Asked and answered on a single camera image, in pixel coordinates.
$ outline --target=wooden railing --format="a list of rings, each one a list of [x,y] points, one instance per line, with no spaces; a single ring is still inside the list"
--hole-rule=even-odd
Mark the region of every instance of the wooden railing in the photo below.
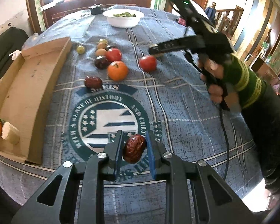
[[[231,19],[228,17],[230,12],[233,13]],[[215,16],[216,30],[226,34],[231,39],[239,24],[243,12],[243,9],[217,10]]]

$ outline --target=white bowl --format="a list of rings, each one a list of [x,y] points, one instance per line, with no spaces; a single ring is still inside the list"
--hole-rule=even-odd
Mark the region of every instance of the white bowl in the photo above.
[[[129,12],[135,14],[136,17],[114,17],[114,14]],[[144,17],[144,13],[132,9],[111,9],[103,12],[103,15],[107,18],[109,24],[117,28],[132,28],[135,27],[141,18]]]

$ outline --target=table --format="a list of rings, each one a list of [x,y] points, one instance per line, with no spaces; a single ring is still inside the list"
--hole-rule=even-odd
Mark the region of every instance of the table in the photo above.
[[[86,53],[78,55],[73,46],[60,73],[45,129],[42,166],[0,157],[0,186],[18,203],[24,204],[62,162],[81,162],[100,152],[117,129],[126,138],[152,129],[168,151],[186,161],[204,159],[223,175],[226,146],[219,109],[183,52],[159,57],[157,70],[151,74],[139,68],[149,44],[182,37],[184,26],[170,13],[129,8],[145,14],[134,28],[113,28],[103,15],[81,17],[89,12],[84,10],[64,17],[35,40],[39,44],[70,36],[86,47]],[[122,51],[122,60],[130,69],[126,80],[113,82],[106,70],[95,68],[100,38]],[[83,81],[87,75],[99,76],[105,90],[87,93]],[[224,112],[224,124],[230,144],[226,181],[243,198],[262,179],[255,144],[240,114]],[[165,182],[151,179],[146,152],[137,164],[124,163],[118,180],[106,181],[104,187],[107,224],[164,221]]]

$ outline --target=circular emblem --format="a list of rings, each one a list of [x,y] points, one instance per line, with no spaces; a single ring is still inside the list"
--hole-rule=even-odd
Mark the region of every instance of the circular emblem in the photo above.
[[[87,161],[113,142],[118,130],[124,132],[124,141],[134,134],[145,137],[150,130],[147,113],[130,95],[104,91],[75,106],[69,124],[69,141],[75,152]]]

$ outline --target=black sleeve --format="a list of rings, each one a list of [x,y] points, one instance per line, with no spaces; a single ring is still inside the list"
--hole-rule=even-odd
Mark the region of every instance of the black sleeve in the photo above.
[[[280,188],[280,98],[268,85],[242,115],[257,146],[266,187],[275,192]]]

